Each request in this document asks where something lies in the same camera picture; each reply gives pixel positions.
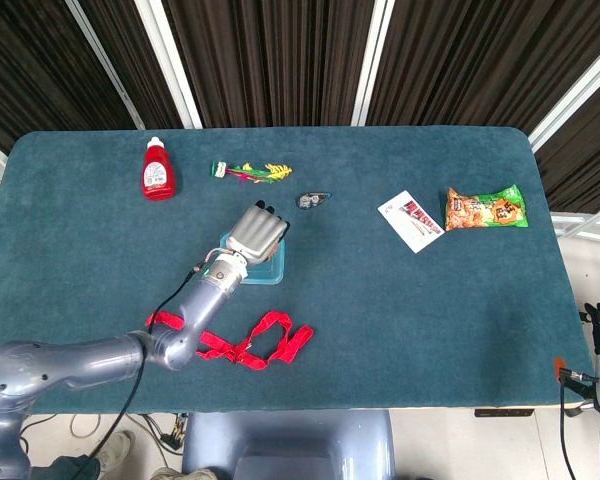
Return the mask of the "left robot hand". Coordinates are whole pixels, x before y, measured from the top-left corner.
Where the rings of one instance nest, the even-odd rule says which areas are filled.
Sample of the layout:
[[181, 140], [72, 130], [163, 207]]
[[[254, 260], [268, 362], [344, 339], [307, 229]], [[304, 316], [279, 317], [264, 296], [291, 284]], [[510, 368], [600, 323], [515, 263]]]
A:
[[240, 254], [248, 266], [260, 265], [274, 254], [289, 227], [273, 206], [259, 200], [231, 229], [226, 248]]

